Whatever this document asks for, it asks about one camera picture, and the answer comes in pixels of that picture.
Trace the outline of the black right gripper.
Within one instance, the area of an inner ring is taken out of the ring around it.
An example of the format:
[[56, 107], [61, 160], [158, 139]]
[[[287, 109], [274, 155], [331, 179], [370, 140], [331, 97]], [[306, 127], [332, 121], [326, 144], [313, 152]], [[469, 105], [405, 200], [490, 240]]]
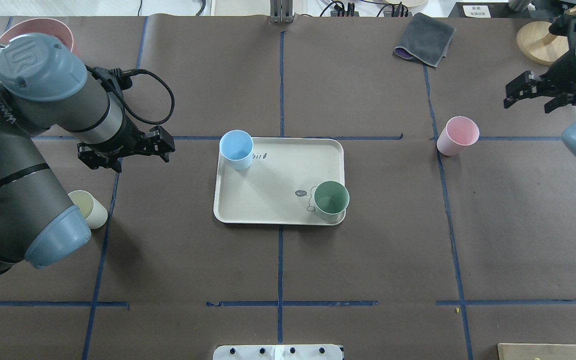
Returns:
[[503, 100], [505, 109], [521, 100], [535, 98], [533, 94], [551, 98], [543, 105], [545, 114], [570, 104], [576, 106], [576, 15], [563, 24], [566, 25], [565, 31], [551, 25], [550, 32], [567, 37], [569, 50], [554, 61], [546, 73], [540, 75], [539, 80], [533, 71], [524, 71], [506, 84], [506, 98]]

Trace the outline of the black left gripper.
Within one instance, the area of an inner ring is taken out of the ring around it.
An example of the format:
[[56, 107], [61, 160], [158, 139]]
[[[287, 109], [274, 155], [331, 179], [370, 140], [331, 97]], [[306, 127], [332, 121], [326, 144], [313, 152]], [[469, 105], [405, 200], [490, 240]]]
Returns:
[[144, 133], [123, 112], [109, 113], [95, 127], [78, 131], [77, 139], [77, 158], [91, 170], [103, 167], [121, 173], [119, 159], [135, 155], [169, 163], [170, 153], [176, 151], [174, 137], [163, 126]]

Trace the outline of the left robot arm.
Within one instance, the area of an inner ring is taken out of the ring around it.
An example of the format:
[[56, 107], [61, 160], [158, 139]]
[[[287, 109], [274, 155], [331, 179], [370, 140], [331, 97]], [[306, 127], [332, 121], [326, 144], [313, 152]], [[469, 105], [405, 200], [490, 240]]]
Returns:
[[59, 126], [92, 170], [120, 173], [121, 158], [134, 155], [169, 162], [175, 144], [163, 120], [137, 116], [125, 101], [135, 75], [153, 73], [87, 66], [44, 33], [0, 42], [0, 276], [22, 261], [55, 264], [91, 237], [34, 137]]

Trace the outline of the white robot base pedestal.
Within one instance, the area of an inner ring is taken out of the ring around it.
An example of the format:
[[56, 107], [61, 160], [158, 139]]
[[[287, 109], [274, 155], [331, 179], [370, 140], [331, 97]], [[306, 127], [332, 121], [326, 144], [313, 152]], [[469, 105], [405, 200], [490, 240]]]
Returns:
[[213, 360], [344, 360], [345, 351], [337, 344], [222, 345]]

